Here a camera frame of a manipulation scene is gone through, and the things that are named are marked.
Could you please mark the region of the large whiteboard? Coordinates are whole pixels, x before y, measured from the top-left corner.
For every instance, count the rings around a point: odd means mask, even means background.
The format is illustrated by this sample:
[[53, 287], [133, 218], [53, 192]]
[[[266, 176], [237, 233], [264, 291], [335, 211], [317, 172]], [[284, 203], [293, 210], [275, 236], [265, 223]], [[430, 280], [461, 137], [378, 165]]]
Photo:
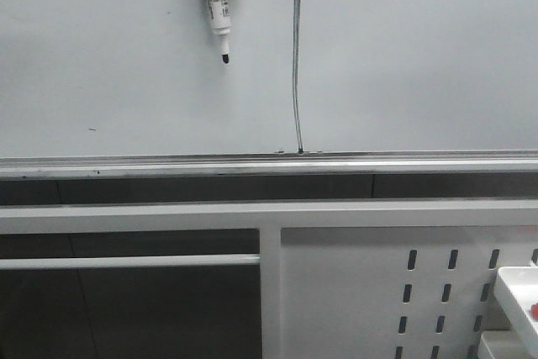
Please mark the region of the large whiteboard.
[[537, 0], [1, 0], [1, 175], [533, 172]]

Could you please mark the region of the small red object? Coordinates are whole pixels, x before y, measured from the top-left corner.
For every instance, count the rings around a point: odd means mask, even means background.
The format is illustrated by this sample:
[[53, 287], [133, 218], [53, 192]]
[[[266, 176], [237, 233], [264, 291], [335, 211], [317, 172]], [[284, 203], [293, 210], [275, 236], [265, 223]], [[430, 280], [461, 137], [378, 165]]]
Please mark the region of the small red object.
[[538, 320], [538, 304], [533, 304], [530, 307], [530, 314], [533, 319]]

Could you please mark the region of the white lower bin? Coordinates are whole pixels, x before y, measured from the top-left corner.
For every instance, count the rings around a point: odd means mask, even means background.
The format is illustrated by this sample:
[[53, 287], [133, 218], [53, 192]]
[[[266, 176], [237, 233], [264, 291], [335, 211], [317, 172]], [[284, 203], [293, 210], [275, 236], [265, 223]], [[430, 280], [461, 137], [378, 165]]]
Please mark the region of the white lower bin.
[[508, 358], [513, 335], [510, 331], [489, 330], [481, 334], [477, 357], [480, 359]]

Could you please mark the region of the white metal pegboard rack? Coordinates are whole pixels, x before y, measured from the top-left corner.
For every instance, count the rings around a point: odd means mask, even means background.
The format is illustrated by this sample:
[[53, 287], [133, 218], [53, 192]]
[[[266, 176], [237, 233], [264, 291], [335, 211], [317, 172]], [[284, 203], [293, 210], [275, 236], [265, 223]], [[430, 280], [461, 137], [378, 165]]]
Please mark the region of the white metal pegboard rack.
[[534, 200], [5, 208], [4, 358], [474, 358]]

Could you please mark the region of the white plastic tray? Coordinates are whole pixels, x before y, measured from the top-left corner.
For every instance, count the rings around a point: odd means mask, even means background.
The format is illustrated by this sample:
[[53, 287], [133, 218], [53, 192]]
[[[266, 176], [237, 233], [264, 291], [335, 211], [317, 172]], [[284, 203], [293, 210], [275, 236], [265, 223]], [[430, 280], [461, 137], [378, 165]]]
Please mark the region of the white plastic tray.
[[537, 267], [500, 267], [493, 294], [531, 357], [537, 358], [537, 319], [531, 313], [537, 304]]

